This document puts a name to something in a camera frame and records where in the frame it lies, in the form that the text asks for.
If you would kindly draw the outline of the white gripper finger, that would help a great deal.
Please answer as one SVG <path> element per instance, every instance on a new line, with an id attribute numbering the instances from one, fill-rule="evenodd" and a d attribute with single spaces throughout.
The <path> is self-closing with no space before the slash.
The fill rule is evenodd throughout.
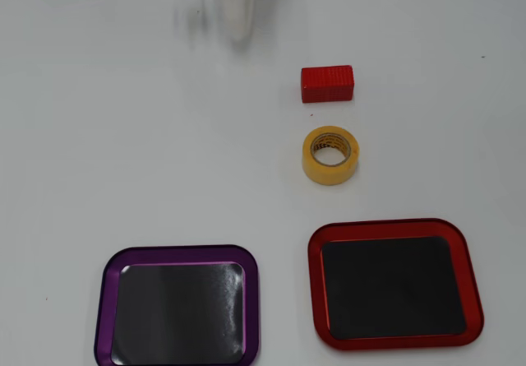
<path id="1" fill-rule="evenodd" d="M 251 43 L 255 0 L 215 0 L 220 38 L 233 50 Z"/>

